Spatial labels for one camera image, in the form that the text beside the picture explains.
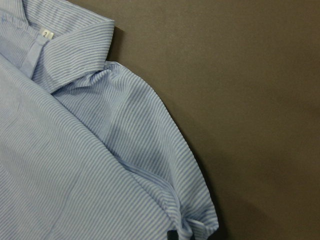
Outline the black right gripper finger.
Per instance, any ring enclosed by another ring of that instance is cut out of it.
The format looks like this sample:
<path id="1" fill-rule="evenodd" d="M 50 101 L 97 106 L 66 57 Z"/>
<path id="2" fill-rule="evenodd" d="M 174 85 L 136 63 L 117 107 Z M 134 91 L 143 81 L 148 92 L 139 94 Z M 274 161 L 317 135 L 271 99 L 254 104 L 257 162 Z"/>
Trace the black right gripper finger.
<path id="1" fill-rule="evenodd" d="M 177 231 L 168 231 L 167 240 L 179 240 L 179 235 Z"/>

